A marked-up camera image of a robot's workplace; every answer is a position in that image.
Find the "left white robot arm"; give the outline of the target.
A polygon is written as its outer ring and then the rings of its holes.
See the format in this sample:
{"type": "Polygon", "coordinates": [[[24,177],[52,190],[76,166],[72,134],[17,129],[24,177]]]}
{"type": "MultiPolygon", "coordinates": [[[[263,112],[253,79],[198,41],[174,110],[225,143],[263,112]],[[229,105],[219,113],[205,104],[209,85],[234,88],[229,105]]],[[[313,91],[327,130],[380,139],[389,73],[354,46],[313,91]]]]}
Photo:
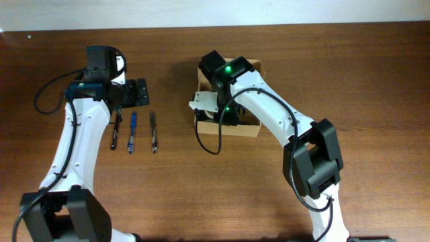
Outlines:
{"type": "Polygon", "coordinates": [[[33,241],[139,241],[136,233],[112,226],[93,191],[101,138],[114,112],[145,106],[144,79],[126,79],[127,62],[113,46],[89,46],[87,66],[73,71],[74,80],[60,97],[64,126],[56,155],[37,192],[21,197],[12,232],[17,241],[25,223],[33,241]]]}

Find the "blue pen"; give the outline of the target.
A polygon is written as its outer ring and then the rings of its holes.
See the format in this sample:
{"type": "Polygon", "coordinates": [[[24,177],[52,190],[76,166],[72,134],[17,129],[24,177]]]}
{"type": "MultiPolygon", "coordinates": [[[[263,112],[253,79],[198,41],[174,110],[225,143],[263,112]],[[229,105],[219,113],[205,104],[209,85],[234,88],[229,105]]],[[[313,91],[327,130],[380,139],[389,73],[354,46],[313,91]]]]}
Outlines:
{"type": "Polygon", "coordinates": [[[135,130],[136,130],[136,111],[133,111],[131,121],[130,121],[130,136],[128,139],[128,152],[130,155],[133,154],[133,151],[134,151],[135,130]]]}

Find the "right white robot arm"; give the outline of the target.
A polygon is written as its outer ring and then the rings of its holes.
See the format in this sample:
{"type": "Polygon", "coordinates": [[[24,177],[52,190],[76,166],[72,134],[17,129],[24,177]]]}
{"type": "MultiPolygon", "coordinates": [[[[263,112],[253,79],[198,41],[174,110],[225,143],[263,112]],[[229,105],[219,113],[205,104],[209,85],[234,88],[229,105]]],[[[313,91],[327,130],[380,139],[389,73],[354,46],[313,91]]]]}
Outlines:
{"type": "Polygon", "coordinates": [[[348,241],[339,205],[343,158],[334,125],[293,108],[242,56],[225,60],[213,50],[201,58],[198,69],[211,90],[197,92],[190,102],[196,117],[209,112],[222,130],[239,123],[239,110],[250,111],[284,150],[283,175],[309,211],[314,241],[348,241]]]}

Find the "black pen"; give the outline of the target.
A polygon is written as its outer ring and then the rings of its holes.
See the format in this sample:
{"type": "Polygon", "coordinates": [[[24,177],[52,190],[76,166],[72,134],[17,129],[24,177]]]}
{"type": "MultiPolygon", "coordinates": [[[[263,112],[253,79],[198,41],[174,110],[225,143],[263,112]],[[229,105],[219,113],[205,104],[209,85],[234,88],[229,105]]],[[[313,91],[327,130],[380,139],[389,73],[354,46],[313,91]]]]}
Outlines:
{"type": "Polygon", "coordinates": [[[116,150],[117,147],[117,143],[118,143],[118,130],[119,130],[119,124],[122,121],[121,115],[116,114],[116,119],[114,122],[114,130],[113,130],[113,135],[112,135],[112,143],[110,146],[110,149],[112,151],[116,150]]]}

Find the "cardboard box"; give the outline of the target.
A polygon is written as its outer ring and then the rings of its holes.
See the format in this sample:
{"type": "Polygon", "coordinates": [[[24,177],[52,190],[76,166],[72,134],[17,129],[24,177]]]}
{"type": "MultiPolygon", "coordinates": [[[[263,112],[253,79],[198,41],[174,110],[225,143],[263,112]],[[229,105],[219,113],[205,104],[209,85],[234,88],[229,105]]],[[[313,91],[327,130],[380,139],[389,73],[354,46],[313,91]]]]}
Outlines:
{"type": "MultiPolygon", "coordinates": [[[[198,88],[197,91],[211,91],[211,85],[209,80],[204,77],[202,72],[198,69],[198,88]]],[[[218,134],[218,123],[197,121],[199,134],[218,134]]],[[[229,136],[249,136],[257,137],[261,129],[261,121],[248,109],[246,114],[241,118],[243,124],[233,125],[222,125],[222,135],[229,136]]]]}

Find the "dark grey pen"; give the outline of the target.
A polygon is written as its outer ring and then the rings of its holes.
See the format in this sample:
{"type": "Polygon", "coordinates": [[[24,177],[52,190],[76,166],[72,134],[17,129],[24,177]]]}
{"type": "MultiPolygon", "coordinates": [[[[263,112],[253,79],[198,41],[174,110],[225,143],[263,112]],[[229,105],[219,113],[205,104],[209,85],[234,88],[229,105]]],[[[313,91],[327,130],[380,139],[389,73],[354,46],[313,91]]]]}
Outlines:
{"type": "Polygon", "coordinates": [[[152,143],[152,152],[157,152],[157,135],[156,135],[156,123],[155,123],[155,112],[150,112],[150,131],[151,131],[151,143],[152,143]]]}

